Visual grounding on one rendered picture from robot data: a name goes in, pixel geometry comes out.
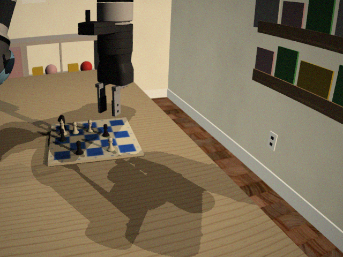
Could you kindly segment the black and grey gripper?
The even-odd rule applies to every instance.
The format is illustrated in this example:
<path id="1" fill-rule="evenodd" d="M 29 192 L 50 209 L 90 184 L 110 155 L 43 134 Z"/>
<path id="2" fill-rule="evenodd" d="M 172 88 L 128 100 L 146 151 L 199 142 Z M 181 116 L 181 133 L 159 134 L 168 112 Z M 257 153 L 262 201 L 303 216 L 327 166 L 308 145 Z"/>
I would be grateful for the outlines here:
<path id="1" fill-rule="evenodd" d="M 85 10 L 85 22 L 78 23 L 78 35 L 97 35 L 99 83 L 95 87 L 98 94 L 98 113 L 107 110 L 106 85 L 114 85 L 111 87 L 111 105 L 112 116 L 115 117 L 121 113 L 120 89 L 134 82 L 131 21 L 133 3 L 97 3 L 97 21 L 90 21 L 90 10 Z"/>

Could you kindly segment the blue and cream chessboard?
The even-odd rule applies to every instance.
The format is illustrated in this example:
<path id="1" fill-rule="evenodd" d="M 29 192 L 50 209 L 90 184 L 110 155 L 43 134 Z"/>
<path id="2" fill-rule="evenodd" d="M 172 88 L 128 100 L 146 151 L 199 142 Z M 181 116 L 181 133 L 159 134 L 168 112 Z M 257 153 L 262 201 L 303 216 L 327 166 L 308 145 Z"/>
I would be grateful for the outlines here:
<path id="1" fill-rule="evenodd" d="M 87 132 L 88 121 L 76 122 L 78 134 L 72 134 L 73 124 L 65 123 L 66 141 L 60 142 L 60 124 L 51 125 L 48 166 L 113 160 L 118 158 L 144 156 L 144 152 L 127 120 L 124 118 L 92 120 L 93 132 Z M 103 125 L 107 124 L 110 136 L 103 137 Z M 113 139 L 115 151 L 108 152 L 108 138 Z M 81 142 L 82 155 L 76 155 L 77 144 Z"/>

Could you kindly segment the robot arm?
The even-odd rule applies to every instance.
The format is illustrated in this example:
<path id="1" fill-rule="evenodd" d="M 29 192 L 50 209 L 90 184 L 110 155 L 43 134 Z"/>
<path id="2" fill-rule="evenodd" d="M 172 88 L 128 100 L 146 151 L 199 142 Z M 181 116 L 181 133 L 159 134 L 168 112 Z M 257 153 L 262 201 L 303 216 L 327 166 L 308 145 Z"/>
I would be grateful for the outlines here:
<path id="1" fill-rule="evenodd" d="M 14 66 L 14 54 L 9 50 L 8 30 L 17 0 L 0 0 L 0 85 Z M 97 2 L 133 2 L 133 0 L 97 0 Z"/>

